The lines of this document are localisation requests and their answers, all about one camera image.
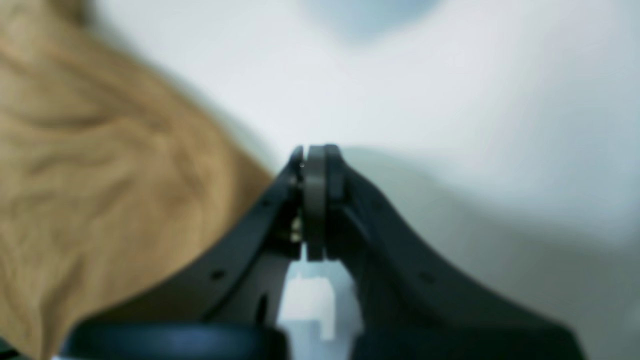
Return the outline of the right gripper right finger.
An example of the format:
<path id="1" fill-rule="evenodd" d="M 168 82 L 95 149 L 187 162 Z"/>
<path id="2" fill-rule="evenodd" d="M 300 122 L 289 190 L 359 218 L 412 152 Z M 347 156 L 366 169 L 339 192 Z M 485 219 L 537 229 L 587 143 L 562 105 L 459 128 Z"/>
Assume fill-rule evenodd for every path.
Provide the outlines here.
<path id="1" fill-rule="evenodd" d="M 352 360 L 583 360 L 570 330 L 487 289 L 432 249 L 327 145 L 326 251 L 355 284 Z"/>

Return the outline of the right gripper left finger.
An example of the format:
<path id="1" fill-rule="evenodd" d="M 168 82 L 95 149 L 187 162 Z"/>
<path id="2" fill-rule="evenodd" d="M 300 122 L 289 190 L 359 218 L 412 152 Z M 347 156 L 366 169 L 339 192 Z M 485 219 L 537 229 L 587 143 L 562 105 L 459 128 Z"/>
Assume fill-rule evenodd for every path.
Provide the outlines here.
<path id="1" fill-rule="evenodd" d="M 302 244 L 323 258 L 326 188 L 326 147 L 298 146 L 222 240 L 161 284 L 76 326 L 60 358 L 288 360 L 275 321 Z"/>

